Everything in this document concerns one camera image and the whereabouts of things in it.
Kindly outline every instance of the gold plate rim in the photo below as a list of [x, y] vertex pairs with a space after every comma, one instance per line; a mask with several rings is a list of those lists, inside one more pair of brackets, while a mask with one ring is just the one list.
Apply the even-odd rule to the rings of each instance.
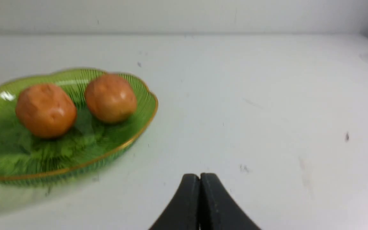
[[110, 150], [109, 152], [103, 154], [102, 156], [99, 156], [99, 157], [96, 157], [95, 159], [93, 160], [90, 160], [88, 162], [85, 162], [83, 164], [79, 164], [79, 165], [76, 165], [76, 166], [73, 166], [73, 167], [70, 167], [70, 168], [66, 168], [66, 169], [57, 169], [57, 170], [54, 170], [54, 171], [49, 171], [49, 172], [44, 172], [44, 173], [36, 173], [36, 174], [26, 174], [26, 175], [20, 175], [20, 176], [0, 176], [0, 181], [12, 181], [12, 180], [26, 180], [26, 179], [38, 179], [38, 178], [44, 178], [44, 177], [48, 177], [48, 176], [57, 176], [57, 175], [63, 175], [63, 174], [66, 174], [66, 173], [69, 173], [69, 172], [72, 172], [72, 171], [75, 171], [77, 169], [81, 169], [81, 168], [84, 168], [84, 167], [87, 167], [93, 163], [96, 163], [98, 162], [99, 160], [102, 160], [102, 159], [105, 159], [109, 156], [111, 156], [112, 154], [116, 153], [117, 151], [119, 150], [122, 150], [122, 149], [125, 149], [127, 146], [129, 146], [130, 144], [132, 144], [134, 141], [136, 141], [143, 133], [144, 131], [149, 127], [150, 123], [153, 121], [156, 113], [157, 113], [157, 110], [158, 110], [158, 98], [157, 96], [150, 91], [149, 87], [147, 86], [147, 84], [141, 79], [139, 78], [138, 76], [136, 76], [135, 74], [131, 74], [131, 73], [128, 73], [128, 72], [108, 72], [108, 71], [104, 71], [104, 70], [101, 70], [101, 69], [97, 69], [97, 68], [90, 68], [90, 67], [75, 67], [75, 68], [70, 68], [70, 69], [63, 69], [63, 70], [59, 70], [59, 71], [55, 71], [55, 72], [52, 72], [51, 74], [44, 74], [44, 75], [33, 75], [33, 76], [28, 76], [28, 77], [20, 77], [20, 78], [16, 78], [14, 80], [10, 80], [10, 81], [7, 81], [5, 83], [2, 83], [0, 85], [0, 87], [3, 87], [5, 85], [8, 85], [10, 83], [14, 83], [16, 81], [19, 81], [19, 80], [26, 80], [26, 79], [31, 79], [31, 78], [45, 78], [45, 77], [52, 77], [53, 75], [55, 74], [59, 74], [59, 73], [62, 73], [62, 72], [66, 72], [66, 71], [72, 71], [72, 70], [82, 70], [82, 69], [85, 69], [85, 70], [96, 70], [96, 71], [101, 71], [101, 72], [104, 72], [105, 74], [108, 74], [108, 73], [116, 73], [116, 74], [128, 74], [128, 75], [131, 75], [135, 78], [137, 78], [143, 85], [144, 87], [146, 88], [147, 92], [149, 92], [155, 99], [155, 108], [154, 108], [154, 111], [153, 111], [153, 114], [152, 116], [150, 117], [149, 121], [143, 126], [143, 128], [137, 132], [133, 137], [131, 137], [129, 140], [127, 140], [126, 142], [124, 142], [123, 144], [119, 145], [118, 147], [116, 147], [115, 149], [113, 150]]

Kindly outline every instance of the white wall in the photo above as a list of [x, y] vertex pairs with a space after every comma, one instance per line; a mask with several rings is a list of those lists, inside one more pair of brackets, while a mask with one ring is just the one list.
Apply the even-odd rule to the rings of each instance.
[[0, 0], [1, 33], [360, 32], [368, 0]]

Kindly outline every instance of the plate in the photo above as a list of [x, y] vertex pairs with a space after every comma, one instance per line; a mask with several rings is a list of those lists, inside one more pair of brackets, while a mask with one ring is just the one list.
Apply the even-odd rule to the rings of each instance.
[[[157, 112], [157, 97], [138, 77], [118, 73], [132, 86], [137, 110], [125, 122], [103, 124], [86, 107], [84, 91], [91, 80], [105, 73], [97, 69], [72, 69], [0, 86], [0, 182], [26, 186], [68, 181], [106, 166], [137, 140]], [[33, 136], [16, 118], [19, 93], [38, 83], [57, 84], [78, 109], [73, 128], [57, 140]]]

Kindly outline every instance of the white table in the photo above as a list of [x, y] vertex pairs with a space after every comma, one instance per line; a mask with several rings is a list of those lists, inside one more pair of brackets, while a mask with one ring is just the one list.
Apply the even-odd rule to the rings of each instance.
[[0, 230], [147, 229], [201, 172], [263, 230], [368, 230], [367, 39], [0, 37], [0, 84], [69, 67], [138, 75], [158, 113], [98, 182], [0, 185]]

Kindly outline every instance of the table surface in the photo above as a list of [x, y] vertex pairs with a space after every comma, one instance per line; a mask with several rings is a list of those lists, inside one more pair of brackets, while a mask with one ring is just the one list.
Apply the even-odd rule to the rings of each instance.
[[126, 71], [159, 99], [135, 145], [60, 187], [0, 185], [0, 229], [147, 229], [185, 173], [216, 173], [263, 230], [368, 230], [359, 35], [0, 36], [0, 84]]

